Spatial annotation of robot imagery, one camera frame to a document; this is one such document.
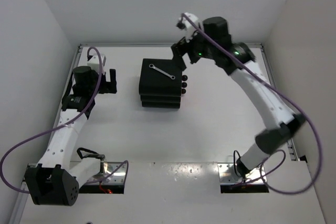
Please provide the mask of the silver wrench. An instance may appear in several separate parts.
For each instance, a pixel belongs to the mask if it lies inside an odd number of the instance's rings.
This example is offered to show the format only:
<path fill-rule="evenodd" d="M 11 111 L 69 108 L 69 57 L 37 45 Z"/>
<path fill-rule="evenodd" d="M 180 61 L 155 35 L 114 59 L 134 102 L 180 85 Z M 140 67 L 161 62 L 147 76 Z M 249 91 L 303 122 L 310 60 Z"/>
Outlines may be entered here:
<path fill-rule="evenodd" d="M 155 70 L 155 71 L 157 71 L 157 72 L 159 72 L 159 73 L 167 76 L 168 78 L 170 78 L 172 80 L 175 80 L 175 78 L 176 78 L 174 75 L 171 75 L 171 74 L 163 71 L 162 69 L 156 67 L 154 64 L 149 64 L 149 68 L 151 68 L 151 69 L 153 69 L 153 70 Z"/>

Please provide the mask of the black drawer cabinet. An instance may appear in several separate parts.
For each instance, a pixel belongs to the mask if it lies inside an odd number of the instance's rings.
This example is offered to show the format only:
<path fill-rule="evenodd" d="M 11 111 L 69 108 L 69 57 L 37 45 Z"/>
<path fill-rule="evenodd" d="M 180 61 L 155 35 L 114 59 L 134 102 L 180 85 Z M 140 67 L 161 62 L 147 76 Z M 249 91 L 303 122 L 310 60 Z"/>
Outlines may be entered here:
<path fill-rule="evenodd" d="M 154 64 L 163 71 L 174 75 L 172 80 L 149 68 Z M 142 61 L 139 95 L 145 108 L 179 109 L 181 106 L 182 71 L 169 59 L 144 58 Z"/>

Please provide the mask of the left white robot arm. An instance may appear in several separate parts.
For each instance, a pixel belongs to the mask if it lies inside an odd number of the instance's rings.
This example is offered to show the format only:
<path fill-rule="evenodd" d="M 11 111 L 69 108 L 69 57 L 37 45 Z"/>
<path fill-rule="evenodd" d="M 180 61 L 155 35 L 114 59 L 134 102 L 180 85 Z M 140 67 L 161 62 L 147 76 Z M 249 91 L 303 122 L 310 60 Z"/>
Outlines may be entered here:
<path fill-rule="evenodd" d="M 75 166 L 70 161 L 79 133 L 95 105 L 94 90 L 98 89 L 99 94 L 117 92 L 116 70 L 110 69 L 109 74 L 107 81 L 105 73 L 98 75 L 92 67 L 73 69 L 61 102 L 59 129 L 37 165 L 25 171 L 24 179 L 34 204 L 72 206 L 79 189 L 104 172 L 105 156 L 94 151 L 86 150 Z"/>

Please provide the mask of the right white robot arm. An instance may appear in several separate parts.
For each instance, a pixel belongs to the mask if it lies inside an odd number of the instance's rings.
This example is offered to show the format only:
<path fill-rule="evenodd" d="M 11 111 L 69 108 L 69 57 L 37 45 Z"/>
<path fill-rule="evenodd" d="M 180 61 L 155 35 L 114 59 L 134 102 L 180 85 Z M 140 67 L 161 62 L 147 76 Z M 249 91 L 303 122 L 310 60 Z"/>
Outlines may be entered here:
<path fill-rule="evenodd" d="M 213 60 L 242 88 L 263 120 L 266 128 L 255 136 L 254 144 L 235 162 L 236 175 L 245 177 L 286 144 L 305 119 L 300 113 L 294 113 L 277 93 L 259 82 L 266 79 L 255 55 L 245 43 L 232 41 L 226 19 L 200 20 L 185 13 L 176 26 L 185 31 L 185 36 L 171 47 L 175 65 L 186 69 L 184 55 L 189 56 L 191 63 L 201 58 Z"/>

